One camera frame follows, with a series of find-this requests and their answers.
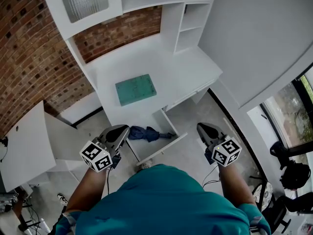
black and white marker cube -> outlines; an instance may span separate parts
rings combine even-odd
[[[109,152],[91,141],[88,141],[85,144],[79,154],[83,158],[84,162],[96,172],[99,172],[113,164]]]
[[[222,166],[227,166],[238,159],[242,148],[234,139],[228,139],[213,149],[212,159]]]

white desk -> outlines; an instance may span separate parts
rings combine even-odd
[[[76,129],[45,113],[43,101],[22,117],[7,137],[8,152],[0,163],[6,191],[51,170],[58,160],[81,160],[79,151],[88,140]]]

teal shirt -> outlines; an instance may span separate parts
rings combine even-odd
[[[234,207],[227,199],[206,192],[186,172],[156,165],[142,170],[90,211],[70,214],[76,235],[249,234],[250,223],[270,234],[259,210],[250,204]],[[70,229],[63,217],[56,235]]]

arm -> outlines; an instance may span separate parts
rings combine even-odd
[[[107,170],[95,172],[89,168],[68,201],[66,212],[89,211],[101,200]]]
[[[235,207],[241,204],[253,204],[256,206],[253,195],[248,185],[237,171],[235,164],[232,163],[227,167],[219,165],[219,169],[224,197]]]

white sneaker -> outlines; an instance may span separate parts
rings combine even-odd
[[[148,169],[153,166],[153,160],[149,159],[147,162],[140,165],[141,169]]]
[[[60,200],[61,204],[63,206],[67,206],[67,204],[68,204],[67,198],[65,198],[65,196],[63,194],[61,194],[61,193],[58,193],[57,196],[58,196],[58,199]]]

